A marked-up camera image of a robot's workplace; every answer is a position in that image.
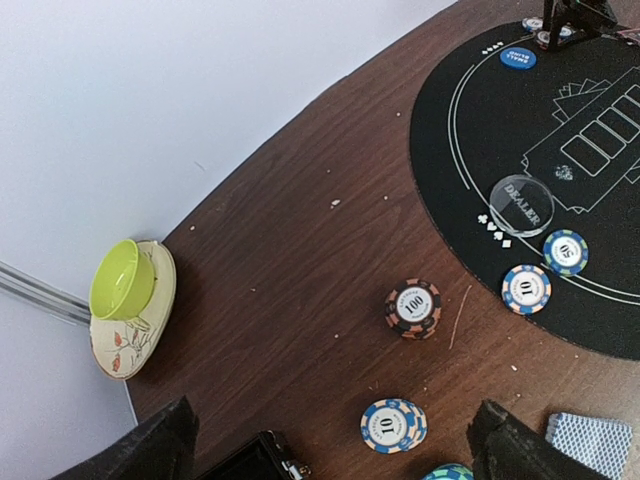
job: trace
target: white line marking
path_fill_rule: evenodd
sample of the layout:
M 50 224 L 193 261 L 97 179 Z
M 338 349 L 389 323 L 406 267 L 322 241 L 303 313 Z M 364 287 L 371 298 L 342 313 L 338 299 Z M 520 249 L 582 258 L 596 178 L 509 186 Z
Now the white line marking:
M 587 135 L 585 135 L 585 133 L 584 133 L 584 132 L 586 132 L 586 131 L 587 131 L 587 129 L 588 129 L 591 125 L 594 125 L 594 124 L 595 124 L 596 126 L 598 126 L 598 125 L 600 125 L 600 122 L 598 122 L 597 120 L 592 121 L 589 125 L 587 125 L 586 127 L 584 127 L 584 128 L 580 131 L 580 136 L 581 136 L 584 140 L 586 140 L 588 143 L 590 143 L 591 145 L 593 145 L 593 147 L 594 147 L 596 150 L 598 150 L 598 152 L 602 153 L 602 155 L 604 155 L 606 158 L 609 158 L 609 159 L 616 158 L 616 157 L 620 154 L 620 152 L 621 152 L 622 150 L 624 150 L 624 149 L 625 149 L 625 147 L 626 147 L 627 145 L 624 143 L 624 141 L 623 141 L 622 139 L 618 138 L 618 140 L 620 141 L 620 143 L 622 144 L 622 146 L 618 149 L 618 151 L 617 151 L 615 154 L 613 154 L 613 155 L 609 155 L 607 152 L 605 152 L 605 151 L 604 151 L 604 149 L 603 149 L 603 148 L 601 148 L 601 147 L 600 147 L 600 145 L 597 145 L 597 144 L 596 144 L 596 142 L 595 142 L 594 140 L 591 140 L 591 139 L 590 139 Z
M 511 45 L 515 45 L 515 44 L 517 44 L 517 43 L 520 43 L 520 42 L 523 42 L 523 41 L 525 41 L 525 40 L 528 40 L 528 39 L 530 39 L 530 38 L 532 38 L 532 37 L 533 37 L 533 35 L 531 35 L 531 36 L 529 36 L 529 37 L 524 37 L 524 38 L 522 38 L 522 39 L 520 39 L 520 40 L 518 40 L 518 41 L 515 41 L 515 42 L 513 42 L 513 43 L 511 43 L 511 44 L 507 45 L 505 48 L 508 48 L 508 47 L 510 47 Z M 462 93 L 464 92 L 464 88 L 466 87 L 466 84 L 467 84 L 467 82 L 469 81 L 469 79 L 470 79 L 470 78 L 473 76 L 473 74 L 478 70 L 478 68 L 480 68 L 480 66 L 482 66 L 482 64 L 483 64 L 485 61 L 487 61 L 490 57 L 492 57 L 492 56 L 493 56 L 493 55 L 495 55 L 496 53 L 497 53 L 497 52 L 495 52 L 495 53 L 491 54 L 489 57 L 487 57 L 486 59 L 484 59 L 483 61 L 481 61 L 481 62 L 480 62 L 478 65 L 476 65 L 475 67 L 473 67 L 473 66 L 472 66 L 472 67 L 469 69 L 469 70 L 471 70 L 471 73 L 469 73 L 469 70 L 467 70 L 467 73 L 466 73 L 466 74 L 465 74 L 465 75 L 460 79 L 460 82 L 458 83 L 458 87 L 456 87 L 456 90 L 454 91 L 454 96 L 451 98 L 451 103 L 450 103 L 450 105 L 449 105 L 449 115 L 451 115 L 451 111 L 452 111 L 452 108 L 451 108 L 451 107 L 452 107 L 454 104 L 455 104 L 455 106 L 453 107 L 453 118 L 451 118 L 451 117 L 449 116 L 448 124 L 449 124 L 449 127 L 453 127 L 453 134 L 454 134 L 454 136 L 455 136 L 455 138 L 454 138 L 454 142 L 455 142 L 455 144 L 456 144 L 456 150 L 457 150 L 458 152 L 460 152 L 460 145 L 459 145 L 459 142 L 458 142 L 458 136 L 457 136 L 456 118 L 457 118 L 458 105 L 459 105 L 459 103 L 460 103 L 460 98 L 462 97 Z M 538 144 L 536 144 L 533 148 L 535 148 L 536 146 L 540 145 L 540 144 L 541 144 L 544 140 L 546 140 L 549 136 L 553 135 L 553 133 L 554 133 L 554 132 L 551 132 L 549 135 L 547 135 L 547 137 L 545 137 L 543 140 L 541 140 L 540 142 L 538 142 Z M 451 137 L 450 137 L 450 138 L 449 138 L 449 145 L 452 147 L 452 142 L 451 142 L 451 140 L 452 140 L 452 139 L 451 139 Z M 455 154 L 456 154 L 456 152 L 453 150 L 453 148 L 451 149 L 451 153 L 453 154 L 454 161 L 460 161 L 460 162 L 462 163 L 462 166 L 463 166 L 463 168 L 464 168 L 464 170 L 465 170 L 466 174 L 467 174 L 467 175 L 468 175 L 468 177 L 469 177 L 469 181 L 470 181 L 470 182 L 471 182 L 471 184 L 473 185 L 473 188 L 474 188 L 474 190 L 476 191 L 476 193 L 478 194 L 478 196 L 480 197 L 480 199 L 484 202 L 484 204 L 485 204 L 487 207 L 491 208 L 491 207 L 490 207 L 489 202 L 487 202 L 487 199 L 486 199 L 486 198 L 484 198 L 484 195 L 482 194 L 482 192 L 480 191 L 480 189 L 478 188 L 478 186 L 477 186 L 477 185 L 476 185 L 476 183 L 474 182 L 473 177 L 469 174 L 469 170 L 468 170 L 468 168 L 467 168 L 467 164 L 466 164 L 466 162 L 464 161 L 464 157 L 462 156 L 462 153 L 460 152 L 460 158 L 459 158 L 459 159 L 457 159 L 457 160 L 456 160 L 456 155 L 455 155 Z M 618 183 L 620 183 L 620 181 L 621 181 L 623 178 L 625 178 L 625 177 L 621 177 L 621 178 L 620 178 L 620 180 L 618 180 L 618 181 L 617 181 L 617 182 L 616 182 L 616 183 L 615 183 L 615 184 L 614 184 L 614 185 L 609 189 L 609 191 L 613 190 L 613 188 L 615 188 L 615 187 L 616 187 L 616 185 L 617 185 Z M 529 248 L 530 250 L 532 250 L 533 252 L 535 252 L 536 254 L 538 254 L 538 256 L 543 257 L 542 252 L 538 251 L 535 247 L 533 247 L 531 244 L 529 244 L 529 243 L 528 243 L 527 241 L 525 241 L 523 238 L 519 238 L 519 237 L 516 237 L 516 238 L 517 238 L 518 240 L 520 240 L 520 241 L 521 241 L 521 242 L 522 242 L 522 243 L 523 243 L 527 248 Z M 589 284 L 591 284 L 591 285 L 594 285 L 594 286 L 597 286 L 597 287 L 599 287 L 599 288 L 602 288 L 603 290 L 607 290 L 607 291 L 615 292 L 615 293 L 620 293 L 620 294 L 622 294 L 622 295 L 627 295 L 627 296 L 631 296 L 631 297 L 638 297 L 638 298 L 640 298 L 640 295 L 638 295 L 638 294 L 633 294 L 633 293 L 628 293 L 628 292 L 622 292 L 622 291 L 620 291 L 620 290 L 616 290 L 616 289 L 613 289 L 613 288 L 609 288 L 609 287 L 606 287 L 606 286 L 604 286 L 604 285 L 600 285 L 599 283 L 594 282 L 594 281 L 592 281 L 592 280 L 588 280 L 587 278 L 583 278 L 583 277 L 581 277 L 580 275 L 576 275 L 576 276 L 572 277 L 571 279 L 570 279 L 570 278 L 567 278 L 567 277 L 561 277 L 561 278 L 562 278 L 563 280 L 565 280 L 565 281 L 567 281 L 567 282 L 571 283 L 572 285 L 575 285 L 575 286 L 576 286 L 576 287 L 578 287 L 578 288 L 581 288 L 581 289 L 583 289 L 583 290 L 585 290 L 585 291 L 588 291 L 588 292 L 590 292 L 590 293 L 593 293 L 594 295 L 598 295 L 598 296 L 600 296 L 600 297 L 602 297 L 602 298 L 606 298 L 606 299 L 609 299 L 609 300 L 613 300 L 613 301 L 616 301 L 616 302 L 619 302 L 619 303 L 625 303 L 625 304 L 629 304 L 629 305 L 638 305 L 638 306 L 640 306 L 640 302 L 632 302 L 632 301 L 629 301 L 629 300 L 622 300 L 622 299 L 619 299 L 619 298 L 615 298 L 615 297 L 611 297 L 611 296 L 609 296 L 609 295 L 602 294 L 602 293 L 597 292 L 597 291 L 595 291 L 595 290 L 592 290 L 592 289 L 590 289 L 590 288 L 588 288 L 588 287 L 585 287 L 584 285 L 580 285 L 579 283 L 575 282 L 573 279 L 583 280 L 583 281 L 585 281 L 585 282 L 587 282 L 587 283 L 589 283 Z
M 629 93 L 633 90 L 639 90 L 640 86 L 638 86 L 637 84 L 634 84 L 629 90 L 627 90 L 626 92 L 624 92 L 625 97 L 627 97 L 629 100 L 631 100 L 633 103 L 635 103 L 636 105 L 638 105 L 640 107 L 640 102 L 638 102 L 638 100 L 636 100 L 635 98 L 633 98 L 631 95 L 629 95 Z
M 609 165 L 609 164 L 611 163 L 611 160 L 609 160 L 607 157 L 604 157 L 603 155 L 601 155 L 601 156 L 602 156 L 602 157 L 607 161 L 607 163 L 605 163 L 602 167 L 600 167 L 600 170 L 598 170 L 596 173 L 591 173 L 591 172 L 587 169 L 587 167 L 585 167 L 584 165 L 582 165 L 582 163 L 580 163 L 580 161 L 579 161 L 579 160 L 576 160 L 575 158 L 573 158 L 573 157 L 571 156 L 571 154 L 565 150 L 565 149 L 566 149 L 566 147 L 567 147 L 570 143 L 572 143 L 575 139 L 578 139 L 578 140 L 580 140 L 580 141 L 582 141 L 582 142 L 586 143 L 586 144 L 587 144 L 587 147 L 592 147 L 592 150 L 595 150 L 597 153 L 602 154 L 603 152 L 602 152 L 599 148 L 597 148 L 595 145 L 593 145 L 591 142 L 587 142 L 587 140 L 586 140 L 585 138 L 582 138 L 582 137 L 581 137 L 581 136 L 579 136 L 579 135 L 576 135 L 575 137 L 573 137 L 571 140 L 569 140 L 567 143 L 565 143 L 563 146 L 561 146 L 561 147 L 560 147 L 560 151 L 561 151 L 562 153 L 564 153 L 565 157 L 567 157 L 569 160 L 572 160 L 576 165 L 578 165 L 582 170 L 584 170 L 584 171 L 585 171 L 585 173 L 586 173 L 587 175 L 590 175 L 591 177 L 595 177 L 595 176 L 597 176 L 597 175 L 598 175 L 602 170 L 604 170 L 604 169 L 607 167 L 607 165 Z
M 624 78 L 627 74 L 631 73 L 632 70 L 640 70 L 637 67 L 631 67 L 624 75 L 622 75 L 618 80 L 616 80 L 615 82 L 613 82 L 613 85 L 615 85 L 616 83 L 618 83 L 622 78 Z M 578 110 L 578 112 L 576 113 L 576 115 L 581 112 L 582 110 L 584 110 L 587 106 L 591 105 L 593 102 L 595 102 L 598 98 L 600 98 L 600 96 L 602 95 L 602 93 L 600 95 L 598 95 L 597 97 L 595 97 L 593 99 L 593 101 L 589 102 L 588 105 L 585 105 L 583 108 L 581 108 L 580 110 Z M 561 128 L 563 128 L 563 125 L 560 125 L 559 127 L 557 127 L 555 130 L 553 130 L 549 135 L 547 135 L 546 137 L 544 137 L 542 140 L 540 140 L 538 143 L 536 143 L 533 147 L 531 147 L 529 150 L 527 150 L 524 154 L 526 155 L 527 153 L 531 152 L 532 150 L 534 150 L 535 148 L 537 148 L 538 146 L 540 146 L 542 143 L 544 143 L 549 137 L 551 137 L 552 135 L 554 135 L 558 130 L 560 130 Z
M 451 98 L 456 98 L 456 95 L 458 94 L 458 90 L 460 89 L 460 85 L 461 85 L 462 81 L 467 77 L 467 75 L 469 75 L 469 72 L 471 72 L 474 67 L 475 67 L 475 65 L 471 65 L 471 67 L 469 67 L 469 70 L 467 70 L 467 72 L 462 76 L 462 78 L 460 79 L 460 82 L 458 83 L 458 86 L 453 91 L 453 97 L 451 97 Z M 449 104 L 449 115 L 448 115 L 448 118 L 451 118 L 451 108 L 452 107 L 453 107 L 453 102 L 451 102 L 451 104 Z M 455 163 L 455 165 L 456 165 L 456 169 L 458 170 L 458 175 L 460 175 L 460 178 L 462 179 L 462 182 L 464 183 L 464 186 L 467 188 L 467 190 L 471 190 L 471 188 L 469 187 L 469 183 L 467 182 L 466 178 L 464 177 L 464 174 L 462 173 L 462 170 L 460 170 L 460 165 L 458 164 L 458 157 L 456 157 L 455 152 L 453 151 L 453 141 L 452 141 L 452 136 L 451 136 L 451 122 L 447 122 L 447 131 L 449 133 L 449 148 L 451 149 L 451 155 L 453 157 L 453 163 Z
M 615 103 L 611 106 L 611 109 L 615 110 L 615 112 L 618 113 L 619 115 L 622 115 L 626 120 L 628 120 L 629 122 L 633 123 L 636 127 L 640 127 L 640 125 L 638 125 L 638 122 L 636 120 L 631 120 L 622 110 L 618 110 L 616 108 L 616 104 Z
M 618 117 L 620 117 L 620 121 L 621 122 L 627 122 L 626 117 L 621 116 L 618 113 L 618 111 L 615 110 L 614 108 L 607 108 L 604 112 L 602 112 L 600 114 L 600 116 L 598 117 L 598 122 L 600 122 L 607 130 L 609 130 L 611 133 L 613 133 L 616 137 L 618 137 L 623 142 L 625 142 L 625 143 L 633 142 L 636 139 L 636 137 L 638 136 L 638 133 L 640 133 L 640 130 L 638 130 L 638 128 L 635 126 L 635 124 L 630 123 L 630 126 L 636 130 L 636 134 L 630 140 L 625 140 L 624 138 L 621 137 L 621 135 L 618 132 L 613 130 L 613 127 L 610 127 L 609 125 L 604 123 L 604 120 L 602 120 L 602 117 L 604 117 L 608 112 L 611 112 L 614 115 L 617 115 Z

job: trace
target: wood grain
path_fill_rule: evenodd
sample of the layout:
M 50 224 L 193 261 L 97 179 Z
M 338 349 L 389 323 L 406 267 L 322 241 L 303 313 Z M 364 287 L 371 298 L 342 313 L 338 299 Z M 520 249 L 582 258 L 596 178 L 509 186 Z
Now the wood grain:
M 621 22 L 640 24 L 633 0 L 612 4 Z M 440 238 L 411 173 L 410 113 L 429 72 L 469 38 L 541 8 L 461 0 L 323 93 L 169 236 L 174 314 L 128 383 L 140 419 L 188 396 L 201 420 L 198 472 L 278 429 L 314 478 L 418 479 L 470 462 L 465 429 L 484 398 L 539 431 L 558 410 L 640 427 L 640 364 L 508 312 Z M 443 295 L 425 342 L 400 339 L 383 317 L 389 289 L 414 275 Z M 361 440 L 362 412 L 385 397 L 427 412 L 429 435 L 409 454 L 379 455 Z M 637 443 L 631 457 L 629 478 L 640 474 Z

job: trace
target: blue chip with white text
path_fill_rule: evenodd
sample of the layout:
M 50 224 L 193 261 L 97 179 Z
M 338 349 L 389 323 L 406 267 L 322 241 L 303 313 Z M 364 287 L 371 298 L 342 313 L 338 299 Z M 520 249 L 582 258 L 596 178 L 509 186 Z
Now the blue chip with white text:
M 509 68 L 529 70 L 538 62 L 536 54 L 522 47 L 505 48 L 500 53 L 500 61 Z

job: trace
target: blue poker chip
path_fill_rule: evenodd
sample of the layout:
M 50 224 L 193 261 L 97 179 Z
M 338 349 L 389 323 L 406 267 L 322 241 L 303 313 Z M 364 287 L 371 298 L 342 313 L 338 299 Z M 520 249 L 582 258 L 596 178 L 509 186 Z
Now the blue poker chip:
M 535 33 L 542 30 L 544 22 L 540 17 L 529 17 L 522 20 L 522 28 L 524 28 L 529 33 Z M 565 25 L 560 29 L 560 38 L 568 38 L 573 35 L 576 30 L 569 26 Z
M 542 249 L 549 268 L 565 277 L 579 274 L 589 261 L 589 247 L 572 230 L 556 230 L 547 237 Z
M 424 439 L 427 437 L 427 433 L 429 432 L 429 426 L 427 422 L 427 416 L 424 413 L 424 410 L 418 407 L 415 403 L 411 403 L 408 400 L 400 400 L 400 401 L 406 403 L 413 410 L 416 416 L 417 429 L 416 429 L 415 436 L 413 438 L 413 442 L 407 448 L 407 451 L 408 451 L 417 447 L 424 441 Z
M 500 61 L 507 67 L 515 70 L 529 70 L 536 66 L 538 57 L 526 48 L 509 47 L 500 53 Z
M 540 17 L 530 17 L 522 20 L 522 28 L 527 32 L 533 33 L 542 29 L 543 21 Z
M 519 315 L 539 312 L 551 298 L 551 281 L 535 265 L 513 267 L 502 282 L 502 300 Z
M 418 434 L 416 414 L 404 400 L 385 399 L 372 404 L 362 415 L 364 443 L 379 453 L 407 451 Z
M 436 468 L 422 480 L 473 480 L 473 472 L 459 463 L 449 463 Z

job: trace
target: stack of poker chips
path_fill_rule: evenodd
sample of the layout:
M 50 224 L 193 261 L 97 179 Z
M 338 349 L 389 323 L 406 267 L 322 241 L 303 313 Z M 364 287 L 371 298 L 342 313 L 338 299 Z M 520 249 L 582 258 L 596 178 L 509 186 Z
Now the stack of poker chips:
M 385 302 L 387 324 L 404 338 L 412 340 L 433 335 L 440 312 L 440 292 L 435 285 L 419 278 L 399 284 Z
M 473 472 L 459 463 L 448 463 L 436 468 L 422 480 L 473 480 Z
M 540 17 L 530 17 L 522 20 L 522 28 L 524 28 L 527 32 L 533 33 L 535 35 L 535 41 L 540 48 L 546 50 L 549 46 L 549 41 L 551 35 L 549 32 L 542 30 L 543 26 L 542 18 Z M 562 45 L 562 43 L 576 33 L 577 30 L 571 25 L 564 25 L 560 30 L 560 38 L 558 39 L 558 44 Z
M 427 436 L 427 416 L 408 400 L 379 400 L 362 415 L 360 431 L 364 442 L 378 453 L 408 452 Z

